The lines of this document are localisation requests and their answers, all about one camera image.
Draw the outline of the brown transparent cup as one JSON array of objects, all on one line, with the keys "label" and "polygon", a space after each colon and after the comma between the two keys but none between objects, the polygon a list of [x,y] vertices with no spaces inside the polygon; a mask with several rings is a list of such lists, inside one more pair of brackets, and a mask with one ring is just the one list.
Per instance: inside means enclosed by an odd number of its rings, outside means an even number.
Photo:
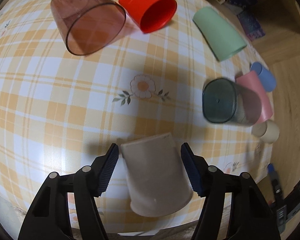
[{"label": "brown transparent cup", "polygon": [[51,0],[50,6],[68,52],[77,56],[110,44],[126,22],[124,8],[113,0]]}]

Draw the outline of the pink plastic cup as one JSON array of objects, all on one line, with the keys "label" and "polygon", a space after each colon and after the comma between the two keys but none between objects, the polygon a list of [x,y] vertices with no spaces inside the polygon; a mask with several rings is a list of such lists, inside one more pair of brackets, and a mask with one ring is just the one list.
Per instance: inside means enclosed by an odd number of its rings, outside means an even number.
[{"label": "pink plastic cup", "polygon": [[236,83],[252,90],[259,98],[260,114],[253,124],[260,124],[273,116],[273,109],[266,91],[254,70],[236,77]]}]

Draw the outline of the wooden shelf unit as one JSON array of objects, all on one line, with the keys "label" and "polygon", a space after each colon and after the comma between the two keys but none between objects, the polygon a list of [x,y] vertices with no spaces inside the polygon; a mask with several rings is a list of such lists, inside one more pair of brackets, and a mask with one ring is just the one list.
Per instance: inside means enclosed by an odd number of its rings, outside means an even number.
[{"label": "wooden shelf unit", "polygon": [[[236,9],[215,0],[216,7],[240,32],[243,28],[235,15]],[[266,33],[252,42],[268,64],[300,56],[300,4],[297,0],[248,0],[247,10],[259,21]]]}]

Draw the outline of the white plastic cup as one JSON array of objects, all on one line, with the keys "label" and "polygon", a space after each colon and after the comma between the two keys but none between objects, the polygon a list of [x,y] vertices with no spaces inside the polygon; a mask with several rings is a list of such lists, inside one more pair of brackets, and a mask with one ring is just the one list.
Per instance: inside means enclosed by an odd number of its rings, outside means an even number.
[{"label": "white plastic cup", "polygon": [[193,191],[171,133],[127,142],[120,150],[133,212],[161,217],[189,203]]}]

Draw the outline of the beige plastic cup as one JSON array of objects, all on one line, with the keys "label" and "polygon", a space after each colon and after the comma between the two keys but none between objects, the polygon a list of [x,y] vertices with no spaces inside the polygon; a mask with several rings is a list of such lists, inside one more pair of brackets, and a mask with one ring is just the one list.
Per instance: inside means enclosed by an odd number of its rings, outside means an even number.
[{"label": "beige plastic cup", "polygon": [[280,129],[272,120],[267,120],[252,127],[251,133],[261,141],[272,144],[276,142],[280,135]]}]

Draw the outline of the red plastic cup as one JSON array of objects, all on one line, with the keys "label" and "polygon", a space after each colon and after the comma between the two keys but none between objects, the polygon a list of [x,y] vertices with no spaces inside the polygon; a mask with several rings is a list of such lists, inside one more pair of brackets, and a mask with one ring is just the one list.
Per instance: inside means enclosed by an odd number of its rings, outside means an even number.
[{"label": "red plastic cup", "polygon": [[163,28],[177,10],[176,0],[119,0],[119,4],[145,34]]}]

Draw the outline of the yellow plaid tablecloth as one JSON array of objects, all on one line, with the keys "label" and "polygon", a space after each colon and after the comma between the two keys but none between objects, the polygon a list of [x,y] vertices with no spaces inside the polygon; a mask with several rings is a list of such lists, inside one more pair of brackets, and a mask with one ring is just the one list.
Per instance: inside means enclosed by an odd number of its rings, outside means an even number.
[{"label": "yellow plaid tablecloth", "polygon": [[262,60],[251,44],[216,60],[192,20],[208,1],[176,0],[169,24],[150,34],[128,18],[89,56],[67,51],[50,2],[9,0],[0,10],[0,196],[27,210],[50,172],[74,173],[112,143],[162,133],[226,173],[266,176],[270,146],[249,127],[203,117],[207,80],[233,80]]}]

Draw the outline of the green plastic cup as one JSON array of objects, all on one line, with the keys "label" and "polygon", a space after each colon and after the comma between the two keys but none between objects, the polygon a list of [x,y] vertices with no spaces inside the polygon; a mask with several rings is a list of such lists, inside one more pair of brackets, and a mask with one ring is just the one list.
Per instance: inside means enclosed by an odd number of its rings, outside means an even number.
[{"label": "green plastic cup", "polygon": [[219,62],[233,57],[247,46],[239,32],[211,7],[199,9],[193,22]]}]

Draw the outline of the blue plastic cup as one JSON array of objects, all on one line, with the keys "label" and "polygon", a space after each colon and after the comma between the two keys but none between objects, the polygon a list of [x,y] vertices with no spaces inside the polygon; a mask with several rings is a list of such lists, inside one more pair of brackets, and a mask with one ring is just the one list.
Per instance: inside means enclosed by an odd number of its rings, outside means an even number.
[{"label": "blue plastic cup", "polygon": [[272,92],[276,88],[277,82],[275,76],[262,63],[252,63],[250,70],[256,72],[266,92]]}]

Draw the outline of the purple small box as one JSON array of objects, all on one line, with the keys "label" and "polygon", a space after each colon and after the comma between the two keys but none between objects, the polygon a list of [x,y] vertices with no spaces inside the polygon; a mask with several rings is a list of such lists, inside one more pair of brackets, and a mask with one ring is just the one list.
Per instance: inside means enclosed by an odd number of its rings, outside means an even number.
[{"label": "purple small box", "polygon": [[254,41],[265,36],[266,33],[254,15],[249,12],[242,11],[237,15],[237,18],[250,41]]}]

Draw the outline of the teal transparent cup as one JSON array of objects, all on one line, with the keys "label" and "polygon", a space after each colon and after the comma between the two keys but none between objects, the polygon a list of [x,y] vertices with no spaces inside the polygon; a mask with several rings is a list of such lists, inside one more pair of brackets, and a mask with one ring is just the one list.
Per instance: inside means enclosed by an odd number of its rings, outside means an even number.
[{"label": "teal transparent cup", "polygon": [[226,78],[209,81],[203,89],[204,118],[212,124],[252,126],[262,112],[259,96]]}]

